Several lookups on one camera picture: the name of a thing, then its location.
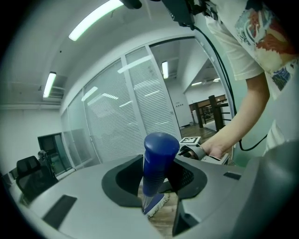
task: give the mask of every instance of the printed graphic t-shirt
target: printed graphic t-shirt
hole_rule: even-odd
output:
[[[274,100],[298,67],[298,55],[279,19],[263,3],[254,0],[211,0],[220,21],[206,17],[231,63],[236,80],[265,72]],[[266,151],[284,143],[274,121],[268,132]]]

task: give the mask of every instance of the office chair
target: office chair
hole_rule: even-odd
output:
[[[28,203],[58,182],[46,166],[41,166],[35,156],[17,162],[16,183]]]

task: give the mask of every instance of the black cable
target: black cable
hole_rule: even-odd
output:
[[[190,27],[191,30],[197,30],[198,32],[200,32],[204,37],[205,39],[208,41],[208,43],[210,44],[210,46],[212,47],[218,61],[220,62],[220,67],[221,67],[221,70],[222,72],[224,72],[224,79],[225,79],[225,82],[228,86],[228,91],[230,93],[230,96],[232,98],[232,101],[233,101],[233,108],[234,108],[234,114],[236,115],[237,114],[237,109],[236,109],[236,106],[235,106],[235,98],[234,98],[234,94],[233,94],[233,89],[232,89],[232,86],[230,84],[230,80],[229,80],[229,77],[228,77],[228,73],[224,67],[224,64],[223,64],[223,61],[221,59],[221,57],[219,56],[219,53],[218,51],[216,50],[216,48],[214,47],[213,43],[211,42],[211,40],[196,26],[188,26],[188,25],[185,25],[185,24],[180,24],[181,26],[185,26],[185,27]],[[242,147],[242,139],[239,140],[239,145],[240,145],[240,149],[242,151],[250,151],[250,150],[253,150],[256,146],[258,146],[265,138],[267,138],[267,134],[256,144],[254,145],[253,147],[251,148],[248,148],[248,149],[243,149]]]

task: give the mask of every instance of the black slot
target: black slot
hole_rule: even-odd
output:
[[[235,179],[235,180],[239,180],[241,178],[241,175],[234,174],[234,173],[231,173],[231,172],[227,172],[223,176],[230,177],[230,178]]]
[[[47,212],[43,220],[58,230],[76,200],[76,197],[63,195]]]
[[[221,159],[215,158],[214,156],[209,156],[209,157],[212,158],[212,159],[215,159],[217,161],[221,161]]]

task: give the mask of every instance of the ceiling light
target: ceiling light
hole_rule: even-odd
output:
[[[103,96],[106,96],[106,97],[111,98],[111,99],[118,99],[118,97],[116,97],[114,95],[109,95],[109,94],[106,94],[106,93],[104,93]]]
[[[128,104],[130,104],[130,103],[131,103],[131,100],[130,100],[130,101],[128,101],[127,103],[123,104],[123,105],[120,105],[119,107],[123,107],[123,106],[125,106],[125,105],[128,105]]]
[[[168,78],[168,62],[162,63],[162,71],[163,71],[163,78],[167,79]]]
[[[119,0],[110,0],[99,6],[75,27],[75,29],[69,35],[69,38],[73,41],[76,41],[98,19],[122,5],[123,3]]]
[[[85,101],[88,97],[90,97],[98,88],[97,87],[93,87],[91,88],[81,99],[81,101]]]
[[[135,67],[135,66],[137,66],[137,65],[139,65],[139,64],[141,64],[141,63],[143,63],[143,62],[146,62],[146,61],[150,60],[151,58],[152,58],[152,56],[145,56],[145,57],[143,57],[143,58],[140,58],[140,59],[138,59],[137,61],[134,61],[134,62],[130,63],[129,65],[126,65],[126,66],[124,66],[123,68],[120,68],[117,72],[121,74],[121,73],[123,73],[125,70],[129,70],[129,69],[131,69],[132,67]]]
[[[44,98],[49,97],[49,95],[50,95],[50,91],[51,91],[51,89],[52,89],[52,85],[53,85],[54,80],[55,80],[55,77],[56,77],[56,73],[55,73],[55,72],[50,72],[50,74],[49,74],[49,76],[48,76],[47,83],[46,83],[45,90],[44,90],[44,92],[43,92],[43,97],[44,97]]]
[[[202,83],[202,82],[194,83],[194,84],[192,84],[191,86],[198,85],[198,84],[201,84],[201,83]]]
[[[147,97],[147,96],[150,96],[150,95],[156,94],[156,93],[158,93],[158,92],[159,92],[159,91],[154,91],[154,92],[152,92],[152,93],[146,94],[144,97]]]

